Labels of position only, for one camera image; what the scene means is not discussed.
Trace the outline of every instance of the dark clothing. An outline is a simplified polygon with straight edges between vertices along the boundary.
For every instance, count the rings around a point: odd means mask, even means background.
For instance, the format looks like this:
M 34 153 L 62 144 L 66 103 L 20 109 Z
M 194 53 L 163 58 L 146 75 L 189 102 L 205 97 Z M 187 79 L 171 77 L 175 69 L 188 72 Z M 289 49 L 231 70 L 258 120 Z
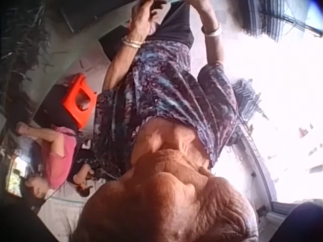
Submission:
M 164 21 L 170 27 L 169 38 L 176 32 L 171 26 L 187 37 L 182 26 L 189 26 L 189 8 L 171 11 L 180 19 L 173 16 L 172 21 Z M 186 24 L 177 25 L 182 20 Z M 236 99 L 223 66 L 206 65 L 196 80 L 190 74 L 189 46 L 165 40 L 163 24 L 155 36 L 159 32 L 164 40 L 156 37 L 142 45 L 119 86 L 97 98 L 94 150 L 103 169 L 116 177 L 129 168 L 137 133 L 150 118 L 175 119 L 195 128 L 209 155 L 209 168 L 236 125 Z
M 191 48 L 194 42 L 190 28 L 190 6 L 183 2 L 173 3 L 158 30 L 146 40 L 169 40 Z M 100 39 L 107 57 L 112 60 L 122 46 L 121 39 L 129 29 L 120 25 Z
M 270 242 L 322 242 L 323 207 L 315 203 L 303 203 L 287 216 Z
M 51 88 L 34 117 L 36 123 L 49 129 L 51 129 L 51 125 L 67 127 L 77 134 L 77 123 L 62 105 L 62 100 L 65 98 L 68 89 L 63 85 L 54 85 Z

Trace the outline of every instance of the red stool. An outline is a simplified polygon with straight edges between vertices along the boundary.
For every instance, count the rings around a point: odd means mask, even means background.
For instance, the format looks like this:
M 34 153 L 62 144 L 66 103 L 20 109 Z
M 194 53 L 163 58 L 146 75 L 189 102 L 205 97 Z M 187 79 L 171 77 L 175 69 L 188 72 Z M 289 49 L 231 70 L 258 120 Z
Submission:
M 89 106 L 86 110 L 81 110 L 76 103 L 76 97 L 83 93 L 89 100 Z M 86 78 L 83 73 L 78 73 L 73 79 L 73 84 L 63 100 L 63 106 L 73 116 L 79 129 L 83 128 L 90 118 L 91 112 L 95 106 L 97 95 L 86 84 Z

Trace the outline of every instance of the bracelet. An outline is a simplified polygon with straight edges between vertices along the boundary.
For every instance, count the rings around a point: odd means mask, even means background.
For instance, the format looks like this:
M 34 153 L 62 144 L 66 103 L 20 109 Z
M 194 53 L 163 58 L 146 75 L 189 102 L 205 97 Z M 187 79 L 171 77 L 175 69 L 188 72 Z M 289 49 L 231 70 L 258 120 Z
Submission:
M 138 45 L 142 45 L 142 44 L 145 43 L 145 41 L 144 42 L 140 42 L 140 41 L 135 41 L 135 40 L 128 39 L 127 36 L 123 37 L 122 38 L 122 41 L 126 41 L 126 42 L 131 43 L 131 44 L 138 44 Z
M 130 43 L 130 42 L 128 42 L 125 39 L 123 39 L 122 42 L 123 42 L 124 45 L 129 46 L 129 47 L 132 47 L 132 48 L 135 48 L 135 49 L 139 49 L 141 47 L 141 45 L 134 44 L 134 43 Z
M 215 36 L 219 36 L 222 33 L 222 26 L 221 24 L 219 25 L 219 28 L 212 32 L 212 33 L 206 33 L 204 30 L 204 27 L 202 26 L 202 33 L 206 36 L 206 37 L 215 37 Z

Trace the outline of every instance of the woman in pink shirt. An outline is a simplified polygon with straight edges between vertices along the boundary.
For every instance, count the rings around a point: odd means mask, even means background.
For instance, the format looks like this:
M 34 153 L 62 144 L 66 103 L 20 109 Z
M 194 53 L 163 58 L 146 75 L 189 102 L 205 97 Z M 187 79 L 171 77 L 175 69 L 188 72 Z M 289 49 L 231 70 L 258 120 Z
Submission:
M 73 161 L 76 134 L 66 127 L 34 128 L 18 123 L 17 133 L 37 140 L 42 148 L 43 176 L 27 178 L 25 185 L 32 188 L 37 198 L 44 198 L 49 189 L 58 189 L 66 180 Z

